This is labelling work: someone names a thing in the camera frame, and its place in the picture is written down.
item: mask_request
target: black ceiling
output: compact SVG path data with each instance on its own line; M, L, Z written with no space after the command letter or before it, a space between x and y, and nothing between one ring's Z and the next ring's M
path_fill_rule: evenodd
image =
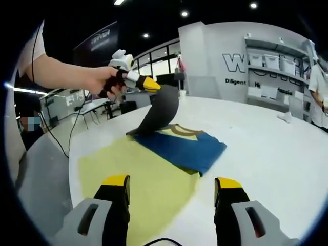
M177 38L179 27L197 21L205 24L233 21L267 23L292 30L315 42L317 38L313 33L319 38L326 35L323 30L320 33L320 26L324 23L319 21L323 19L326 7L318 8L313 1L303 4L296 0L260 0L256 1L256 10L249 8L250 2L125 0L121 6L113 5L114 0L80 1L78 4L68 1L65 6L51 3L44 27L45 48L49 56L72 63L72 50L114 21L119 22L119 47L134 56ZM187 10L190 16L182 18L181 10ZM149 39L142 38L145 32L150 34Z

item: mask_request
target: white shirt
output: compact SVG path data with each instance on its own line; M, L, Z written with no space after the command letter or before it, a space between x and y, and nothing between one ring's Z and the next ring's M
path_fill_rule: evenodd
M41 55L45 54L45 46L42 37L43 23L40 26L40 30L36 39L37 30L35 31L32 38L25 44L19 60L17 62L14 74L12 75L11 81L9 82L8 95L6 101L6 114L5 114L5 148L6 156L9 165L10 175L13 181L16 181L19 171L19 162L26 152L23 144L21 133L19 131L16 112L14 107L14 90L16 73L19 71L20 77L24 75L26 68L32 64L32 51L34 42L36 39L34 56L33 59L38 59Z
M318 64L311 68L309 90L317 92L320 101L328 98L328 77ZM328 129L328 116L325 115L322 108L314 100L311 103L311 117L314 124Z

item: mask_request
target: floor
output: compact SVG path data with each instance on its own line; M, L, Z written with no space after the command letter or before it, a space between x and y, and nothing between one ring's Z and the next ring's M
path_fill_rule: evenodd
M100 124L107 121L106 115L98 110ZM85 115L89 128L99 124L93 114ZM76 116L71 116L51 130L64 151L68 151L68 141ZM72 137L87 127L82 116L79 116ZM52 242L55 234L62 228L64 217L71 211L71 197L68 176L69 160L62 154L58 143L50 133L42 136L26 153L20 162L16 189L20 200L40 232Z

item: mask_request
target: white table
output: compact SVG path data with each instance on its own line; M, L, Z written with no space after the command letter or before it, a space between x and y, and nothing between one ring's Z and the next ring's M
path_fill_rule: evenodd
M69 179L73 206L82 200L77 161L136 128L148 112L141 108L75 136ZM204 130L227 149L199 181L189 203L154 239L169 237L182 245L217 245L214 178L240 182L280 219L290 238L302 238L320 213L328 192L328 134L305 121L290 124L280 112L237 102L187 97L172 123Z
M97 123L93 120L92 112L94 110L98 109L98 108L101 108L101 107L107 105L109 102L110 102L110 100L108 100L108 99L97 99L97 100L93 100L92 102L89 102L87 104L84 104L83 107L82 107L82 109L80 111L75 112L74 114L82 115L83 116L84 123L86 124L87 129L89 129L88 128L88 124L87 124L86 119L85 119L85 115L88 114L88 113L90 113L91 118L92 118L92 121L97 125Z

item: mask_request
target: folded shirt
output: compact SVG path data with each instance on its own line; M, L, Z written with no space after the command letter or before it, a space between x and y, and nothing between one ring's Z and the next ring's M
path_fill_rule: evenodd
M201 176L227 147L204 131L180 125L169 125L151 135L138 135L135 140L173 165L197 171Z

